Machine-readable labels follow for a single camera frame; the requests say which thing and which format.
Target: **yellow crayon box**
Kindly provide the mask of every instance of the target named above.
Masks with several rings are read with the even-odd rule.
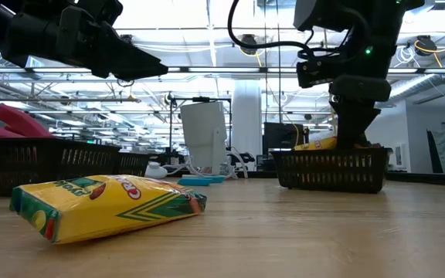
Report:
[[[198,215],[206,197],[170,182],[95,175],[13,188],[10,209],[52,243],[143,229]]]

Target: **black plastic basket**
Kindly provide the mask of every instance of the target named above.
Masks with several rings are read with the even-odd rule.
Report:
[[[114,173],[144,177],[150,157],[151,154],[119,153],[114,167]]]
[[[0,195],[18,185],[113,174],[119,149],[55,138],[0,139]]]
[[[307,190],[378,193],[388,149],[272,152],[281,186]]]

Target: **table surface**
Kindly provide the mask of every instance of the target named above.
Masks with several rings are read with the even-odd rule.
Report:
[[[445,277],[445,186],[362,195],[253,179],[197,190],[203,215],[61,246],[0,198],[0,277]]]

